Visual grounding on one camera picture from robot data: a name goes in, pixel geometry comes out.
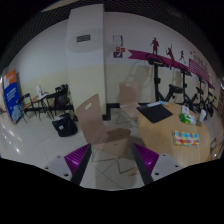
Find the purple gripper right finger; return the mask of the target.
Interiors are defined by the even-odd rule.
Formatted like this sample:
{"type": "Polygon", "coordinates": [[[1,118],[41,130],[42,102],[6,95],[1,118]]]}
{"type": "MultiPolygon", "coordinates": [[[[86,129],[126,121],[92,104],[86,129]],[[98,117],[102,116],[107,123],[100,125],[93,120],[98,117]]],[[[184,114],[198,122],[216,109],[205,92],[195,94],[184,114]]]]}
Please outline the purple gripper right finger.
{"type": "Polygon", "coordinates": [[[154,151],[137,143],[133,144],[132,153],[134,155],[135,162],[141,174],[143,183],[145,185],[152,183],[153,178],[151,176],[151,173],[155,167],[159,155],[154,151]]]}

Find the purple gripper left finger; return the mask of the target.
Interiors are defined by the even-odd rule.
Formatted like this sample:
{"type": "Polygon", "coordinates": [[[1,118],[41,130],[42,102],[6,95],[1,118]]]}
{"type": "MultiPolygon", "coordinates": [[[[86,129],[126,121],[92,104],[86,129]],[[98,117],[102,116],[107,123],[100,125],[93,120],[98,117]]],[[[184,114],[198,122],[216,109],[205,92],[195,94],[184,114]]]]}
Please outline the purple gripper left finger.
{"type": "Polygon", "coordinates": [[[86,144],[64,157],[71,173],[71,182],[79,185],[82,181],[86,167],[91,156],[91,145],[86,144]]]}

